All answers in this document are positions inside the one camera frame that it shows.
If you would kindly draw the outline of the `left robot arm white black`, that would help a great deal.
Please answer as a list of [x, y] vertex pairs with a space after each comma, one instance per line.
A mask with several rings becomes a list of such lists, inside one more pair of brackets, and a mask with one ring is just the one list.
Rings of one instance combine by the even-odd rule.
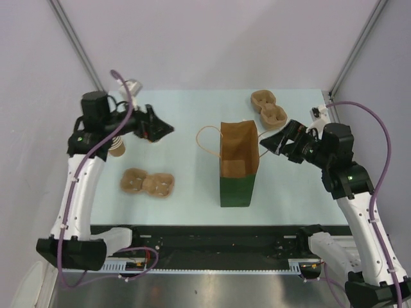
[[91, 234], [94, 196], [113, 138], [134, 133], [156, 142], [174, 128], [150, 104], [142, 111], [125, 101], [124, 111], [110, 110], [105, 91], [84, 94], [81, 106], [83, 114], [68, 140], [67, 182], [58, 217], [49, 237], [38, 239], [36, 251], [58, 269], [98, 271], [112, 254], [121, 250], [133, 257], [142, 248], [142, 241], [129, 228]]

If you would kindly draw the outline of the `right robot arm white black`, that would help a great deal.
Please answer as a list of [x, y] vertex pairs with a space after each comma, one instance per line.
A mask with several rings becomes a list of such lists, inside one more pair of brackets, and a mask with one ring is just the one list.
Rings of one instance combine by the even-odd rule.
[[322, 171], [324, 188], [344, 214], [358, 251], [350, 253], [320, 225], [312, 225], [300, 231], [297, 252], [320, 257], [344, 281], [353, 307], [400, 306], [410, 299], [410, 277], [384, 232], [369, 174], [353, 160], [353, 143], [347, 125], [328, 123], [319, 131], [295, 120], [260, 141], [273, 154]]

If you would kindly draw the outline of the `stack of paper cups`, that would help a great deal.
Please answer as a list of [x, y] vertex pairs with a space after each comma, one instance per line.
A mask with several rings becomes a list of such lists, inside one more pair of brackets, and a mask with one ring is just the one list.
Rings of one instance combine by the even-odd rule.
[[125, 153], [125, 144], [121, 136], [114, 137], [112, 139], [111, 147], [109, 148], [109, 153], [113, 157], [120, 157]]

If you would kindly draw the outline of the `green brown paper bag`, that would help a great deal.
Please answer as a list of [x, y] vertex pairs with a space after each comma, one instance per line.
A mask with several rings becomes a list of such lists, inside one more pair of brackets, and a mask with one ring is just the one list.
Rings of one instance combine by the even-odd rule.
[[[219, 152], [211, 151], [200, 143], [200, 134], [214, 128], [220, 136]], [[259, 168], [259, 138], [255, 121], [220, 123], [220, 127], [207, 125], [199, 129], [195, 140], [204, 151], [219, 158], [219, 196], [221, 208], [249, 207]]]

